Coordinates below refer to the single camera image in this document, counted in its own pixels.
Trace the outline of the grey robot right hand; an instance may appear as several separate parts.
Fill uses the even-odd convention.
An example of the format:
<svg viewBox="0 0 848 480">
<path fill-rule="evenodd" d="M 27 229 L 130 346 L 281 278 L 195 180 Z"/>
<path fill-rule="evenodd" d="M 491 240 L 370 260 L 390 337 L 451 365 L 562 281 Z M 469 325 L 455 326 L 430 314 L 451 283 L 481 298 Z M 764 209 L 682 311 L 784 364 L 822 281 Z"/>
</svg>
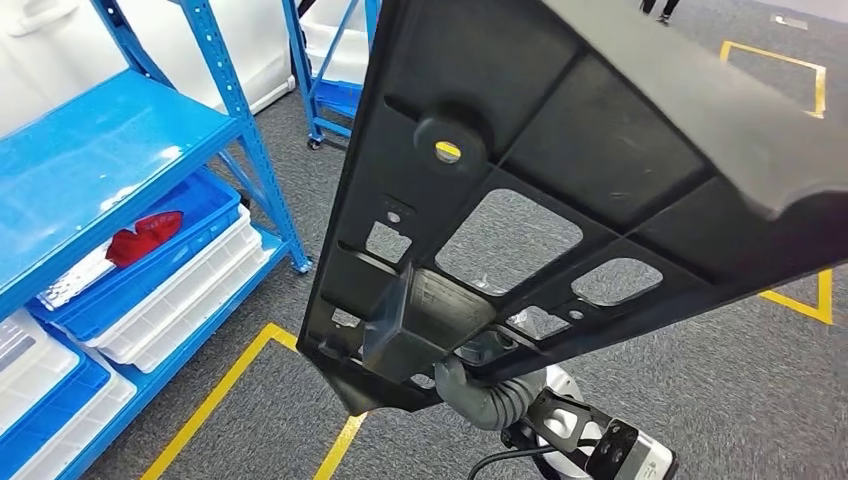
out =
<svg viewBox="0 0 848 480">
<path fill-rule="evenodd" d="M 456 413 L 477 428 L 491 429 L 490 393 L 470 382 L 457 357 L 448 356 L 435 365 L 435 382 L 439 396 Z"/>
</svg>

